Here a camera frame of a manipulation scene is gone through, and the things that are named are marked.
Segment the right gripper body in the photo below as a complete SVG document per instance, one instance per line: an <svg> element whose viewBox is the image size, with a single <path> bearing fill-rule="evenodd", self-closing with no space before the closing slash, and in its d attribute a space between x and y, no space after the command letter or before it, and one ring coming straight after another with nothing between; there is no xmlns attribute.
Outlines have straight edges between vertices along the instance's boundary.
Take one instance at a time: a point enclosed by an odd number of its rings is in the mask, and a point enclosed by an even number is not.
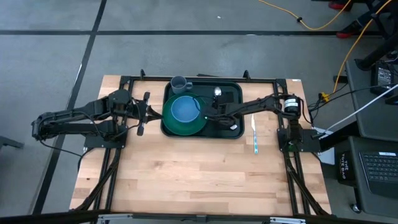
<svg viewBox="0 0 398 224"><path fill-rule="evenodd" d="M243 104L224 104L206 107L206 119L224 126L236 124L242 117L242 111L245 109Z"/></svg>

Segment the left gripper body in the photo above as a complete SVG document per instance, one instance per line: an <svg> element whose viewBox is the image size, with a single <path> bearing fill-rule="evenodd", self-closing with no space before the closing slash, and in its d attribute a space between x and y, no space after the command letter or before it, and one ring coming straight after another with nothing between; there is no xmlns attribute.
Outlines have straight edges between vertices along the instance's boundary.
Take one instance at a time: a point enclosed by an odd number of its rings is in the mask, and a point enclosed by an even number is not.
<svg viewBox="0 0 398 224"><path fill-rule="evenodd" d="M137 114L138 114L138 123L136 124L137 127L137 135L142 136L144 134L144 124L147 121L147 103L150 97L150 93L147 91L144 93L142 100L136 100L135 98L131 98L131 101L136 105Z"/></svg>

